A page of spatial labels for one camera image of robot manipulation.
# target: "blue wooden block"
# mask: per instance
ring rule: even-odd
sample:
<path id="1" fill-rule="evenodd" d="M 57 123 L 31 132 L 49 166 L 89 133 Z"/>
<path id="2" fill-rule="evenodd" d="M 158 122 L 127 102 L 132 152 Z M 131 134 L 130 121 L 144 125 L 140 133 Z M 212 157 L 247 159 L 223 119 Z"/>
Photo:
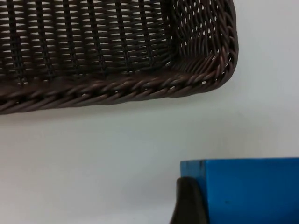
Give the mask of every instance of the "blue wooden block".
<path id="1" fill-rule="evenodd" d="M 299 158 L 182 161 L 210 224 L 299 224 Z"/>

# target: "white surface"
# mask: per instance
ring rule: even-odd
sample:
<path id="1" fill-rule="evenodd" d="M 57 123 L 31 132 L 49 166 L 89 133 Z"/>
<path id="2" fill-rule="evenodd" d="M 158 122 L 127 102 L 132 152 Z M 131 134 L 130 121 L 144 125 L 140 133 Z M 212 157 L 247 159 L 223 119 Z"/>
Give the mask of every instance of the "white surface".
<path id="1" fill-rule="evenodd" d="M 297 0 L 235 0 L 219 90 L 0 117 L 0 223 L 166 224 L 179 161 L 299 156 Z"/>

